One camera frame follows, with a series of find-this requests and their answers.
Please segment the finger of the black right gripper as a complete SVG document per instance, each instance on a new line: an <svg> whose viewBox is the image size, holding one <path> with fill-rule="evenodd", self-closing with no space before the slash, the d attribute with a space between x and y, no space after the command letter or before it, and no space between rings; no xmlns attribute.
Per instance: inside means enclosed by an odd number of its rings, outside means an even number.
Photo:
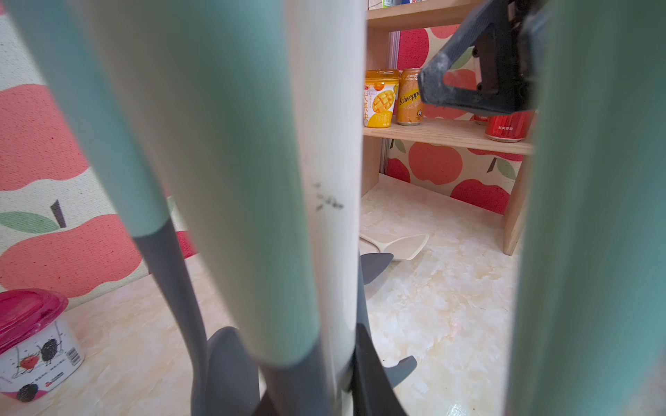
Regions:
<svg viewBox="0 0 666 416"><path fill-rule="evenodd" d="M481 116L520 110L518 57L508 1L485 1L418 76L423 103Z"/></svg>

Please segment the white utensil rack stand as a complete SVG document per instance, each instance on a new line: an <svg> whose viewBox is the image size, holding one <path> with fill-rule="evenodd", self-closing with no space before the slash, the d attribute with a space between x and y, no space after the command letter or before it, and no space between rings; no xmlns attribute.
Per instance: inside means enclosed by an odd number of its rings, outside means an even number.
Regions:
<svg viewBox="0 0 666 416"><path fill-rule="evenodd" d="M284 12L328 396L333 414L351 415L367 5L287 1Z"/></svg>

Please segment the beige spatula mint handle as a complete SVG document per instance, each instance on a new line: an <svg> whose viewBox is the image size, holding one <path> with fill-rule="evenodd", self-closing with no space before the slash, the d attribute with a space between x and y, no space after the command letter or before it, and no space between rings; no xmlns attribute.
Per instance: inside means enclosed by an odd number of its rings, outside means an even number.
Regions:
<svg viewBox="0 0 666 416"><path fill-rule="evenodd" d="M390 242L381 242L363 233L360 233L359 237L366 243L375 246L380 253L392 254L395 261L413 260L429 240L428 234L399 237Z"/></svg>

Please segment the grey slotted utensil mint handle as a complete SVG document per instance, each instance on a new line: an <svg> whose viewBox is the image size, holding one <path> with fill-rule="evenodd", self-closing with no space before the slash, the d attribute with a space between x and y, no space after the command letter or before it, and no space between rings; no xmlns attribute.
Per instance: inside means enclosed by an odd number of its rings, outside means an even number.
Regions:
<svg viewBox="0 0 666 416"><path fill-rule="evenodd" d="M617 415L665 350L665 4L548 8L504 412Z"/></svg>

